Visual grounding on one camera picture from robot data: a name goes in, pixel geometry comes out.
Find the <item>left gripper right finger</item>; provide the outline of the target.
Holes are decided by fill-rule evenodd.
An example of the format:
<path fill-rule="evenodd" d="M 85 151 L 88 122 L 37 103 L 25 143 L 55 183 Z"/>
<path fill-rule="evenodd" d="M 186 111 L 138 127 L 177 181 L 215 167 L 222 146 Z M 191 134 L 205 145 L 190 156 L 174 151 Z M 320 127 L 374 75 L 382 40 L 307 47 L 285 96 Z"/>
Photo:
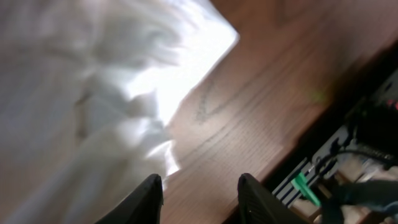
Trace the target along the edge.
<path fill-rule="evenodd" d="M 251 174 L 238 180 L 238 203 L 243 224 L 306 224 L 307 222 L 286 208 Z"/>

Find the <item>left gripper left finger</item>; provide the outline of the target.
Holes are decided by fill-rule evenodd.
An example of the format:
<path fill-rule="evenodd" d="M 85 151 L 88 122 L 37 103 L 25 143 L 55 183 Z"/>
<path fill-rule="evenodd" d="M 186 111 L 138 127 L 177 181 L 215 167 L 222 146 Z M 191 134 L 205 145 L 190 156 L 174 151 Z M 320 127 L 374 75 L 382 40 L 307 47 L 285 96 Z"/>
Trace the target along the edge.
<path fill-rule="evenodd" d="M 161 176 L 151 174 L 96 224 L 159 224 L 163 204 Z"/>

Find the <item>white t-shirt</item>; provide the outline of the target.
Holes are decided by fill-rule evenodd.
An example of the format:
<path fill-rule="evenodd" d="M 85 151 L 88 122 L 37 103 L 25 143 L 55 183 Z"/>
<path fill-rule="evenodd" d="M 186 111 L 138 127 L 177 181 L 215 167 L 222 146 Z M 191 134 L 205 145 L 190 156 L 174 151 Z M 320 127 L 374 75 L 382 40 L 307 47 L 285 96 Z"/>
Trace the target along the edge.
<path fill-rule="evenodd" d="M 1 222 L 96 223 L 166 188 L 169 124 L 238 39 L 209 1 L 2 1 Z"/>

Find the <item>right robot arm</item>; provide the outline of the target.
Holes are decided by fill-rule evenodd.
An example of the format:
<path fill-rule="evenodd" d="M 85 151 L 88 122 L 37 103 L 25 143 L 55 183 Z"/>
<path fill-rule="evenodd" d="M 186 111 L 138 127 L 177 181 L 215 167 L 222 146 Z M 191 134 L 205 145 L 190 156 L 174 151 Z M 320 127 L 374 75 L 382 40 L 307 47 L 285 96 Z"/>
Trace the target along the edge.
<path fill-rule="evenodd" d="M 356 139 L 397 158 L 397 100 L 366 105 L 358 119 Z"/>

